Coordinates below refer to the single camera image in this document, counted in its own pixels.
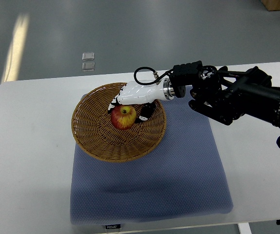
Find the woven basket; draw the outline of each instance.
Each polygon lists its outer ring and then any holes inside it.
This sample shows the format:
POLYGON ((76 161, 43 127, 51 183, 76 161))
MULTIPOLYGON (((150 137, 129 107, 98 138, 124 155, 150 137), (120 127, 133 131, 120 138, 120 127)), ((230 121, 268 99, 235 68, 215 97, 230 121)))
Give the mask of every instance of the woven basket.
MULTIPOLYGON (((166 114, 160 101, 149 120, 128 130, 116 129, 107 113, 108 106, 126 83, 100 86, 85 95, 72 116, 76 143, 88 155, 107 162, 127 162, 151 152, 166 129, 166 114)), ((133 105, 139 116, 142 105, 133 105)))

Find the gray floor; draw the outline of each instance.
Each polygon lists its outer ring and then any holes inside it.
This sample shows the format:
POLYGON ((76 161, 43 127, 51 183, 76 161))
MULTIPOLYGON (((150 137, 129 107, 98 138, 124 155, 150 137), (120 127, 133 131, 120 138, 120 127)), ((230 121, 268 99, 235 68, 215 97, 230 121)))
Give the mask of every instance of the gray floor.
MULTIPOLYGON (((15 22, 30 22, 19 80, 280 61, 280 11, 259 0, 0 0, 0 81, 15 22), (95 71, 82 72, 83 52, 95 71)), ((253 234, 280 233, 274 221, 253 234)), ((236 225, 155 233, 239 233, 236 225)))

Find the robotic hand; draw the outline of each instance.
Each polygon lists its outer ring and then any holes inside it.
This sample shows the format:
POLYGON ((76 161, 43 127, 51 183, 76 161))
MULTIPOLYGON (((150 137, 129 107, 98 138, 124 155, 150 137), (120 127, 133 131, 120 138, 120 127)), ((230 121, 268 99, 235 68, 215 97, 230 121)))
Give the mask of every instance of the robotic hand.
POLYGON ((170 80, 169 78, 159 78, 157 72, 152 68, 143 67, 137 69, 149 69, 153 71, 155 80, 144 80, 144 83, 137 80, 135 72, 135 81, 131 81, 124 85, 120 89, 120 93, 117 94, 111 101, 108 114, 111 113, 112 109, 117 105, 132 105, 132 104, 144 104, 141 109, 139 118, 136 119, 135 123, 140 123, 148 120, 155 111, 156 105, 154 100, 172 100, 174 97, 171 93, 170 80))
MULTIPOLYGON (((115 96, 108 113, 115 105, 145 103, 136 120, 143 122, 153 114, 155 99, 182 98, 185 96, 185 86, 192 85, 190 95, 193 100, 189 101, 189 106, 194 111, 225 125, 248 114, 280 128, 280 87, 272 87, 271 76, 258 67, 236 72, 228 71, 226 66, 217 70, 214 66, 203 66, 201 61, 197 61, 175 65, 160 77, 154 69, 141 67, 135 71, 134 79, 115 96), (137 72, 142 69, 151 70, 155 80, 138 81, 137 72), (235 81, 230 82, 225 77, 234 78, 235 81)), ((280 148, 280 137, 277 145, 280 148)))

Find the blue mat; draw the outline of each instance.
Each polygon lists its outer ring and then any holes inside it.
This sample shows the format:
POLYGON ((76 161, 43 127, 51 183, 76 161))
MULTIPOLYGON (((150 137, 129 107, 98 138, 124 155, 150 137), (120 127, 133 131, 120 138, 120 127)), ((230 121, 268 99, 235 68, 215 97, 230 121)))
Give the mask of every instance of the blue mat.
POLYGON ((125 163, 90 157, 76 145, 71 222, 109 225, 228 213, 233 204, 207 117, 190 97, 163 102, 167 129, 148 155, 125 163))

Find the red apple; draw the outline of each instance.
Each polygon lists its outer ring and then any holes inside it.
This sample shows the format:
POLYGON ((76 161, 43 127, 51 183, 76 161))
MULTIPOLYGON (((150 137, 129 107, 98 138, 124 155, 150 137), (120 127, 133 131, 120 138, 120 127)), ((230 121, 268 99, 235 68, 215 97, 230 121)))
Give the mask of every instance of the red apple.
POLYGON ((111 112, 111 122, 117 129, 127 130, 132 127, 137 117, 136 110, 132 106, 119 105, 111 112))

